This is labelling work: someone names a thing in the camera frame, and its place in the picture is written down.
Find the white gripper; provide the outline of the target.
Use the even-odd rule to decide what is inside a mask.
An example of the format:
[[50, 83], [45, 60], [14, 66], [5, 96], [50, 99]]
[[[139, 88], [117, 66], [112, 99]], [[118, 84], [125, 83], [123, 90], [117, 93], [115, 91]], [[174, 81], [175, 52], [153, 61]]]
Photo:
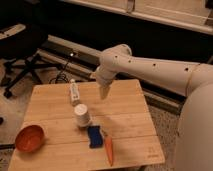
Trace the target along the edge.
[[98, 66], [95, 71], [96, 82], [100, 85], [100, 98], [102, 100], [106, 99], [110, 90], [109, 85], [112, 84], [116, 73], [114, 71], [110, 71], [109, 69]]

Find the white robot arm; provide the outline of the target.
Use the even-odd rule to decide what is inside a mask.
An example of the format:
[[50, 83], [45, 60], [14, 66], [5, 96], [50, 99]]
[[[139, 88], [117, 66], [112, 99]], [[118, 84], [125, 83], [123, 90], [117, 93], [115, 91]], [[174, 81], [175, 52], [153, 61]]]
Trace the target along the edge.
[[213, 171], [213, 65], [134, 57], [126, 44], [103, 50], [99, 61], [95, 79], [103, 96], [119, 73], [184, 96], [174, 171]]

